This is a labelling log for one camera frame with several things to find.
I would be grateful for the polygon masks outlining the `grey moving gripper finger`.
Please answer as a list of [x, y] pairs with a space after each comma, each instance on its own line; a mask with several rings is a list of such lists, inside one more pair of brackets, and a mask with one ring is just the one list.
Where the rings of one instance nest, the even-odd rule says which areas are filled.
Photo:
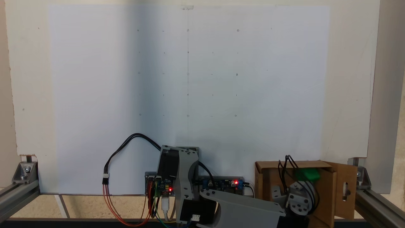
[[315, 197], [316, 191], [311, 182], [296, 181], [292, 184], [292, 194], [300, 197]]

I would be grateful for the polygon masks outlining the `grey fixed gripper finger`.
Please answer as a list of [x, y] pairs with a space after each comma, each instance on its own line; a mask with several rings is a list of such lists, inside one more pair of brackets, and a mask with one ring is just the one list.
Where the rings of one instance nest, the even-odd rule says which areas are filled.
[[271, 187], [271, 198], [272, 201], [277, 204], [284, 204], [285, 193], [280, 189], [279, 185], [273, 185]]

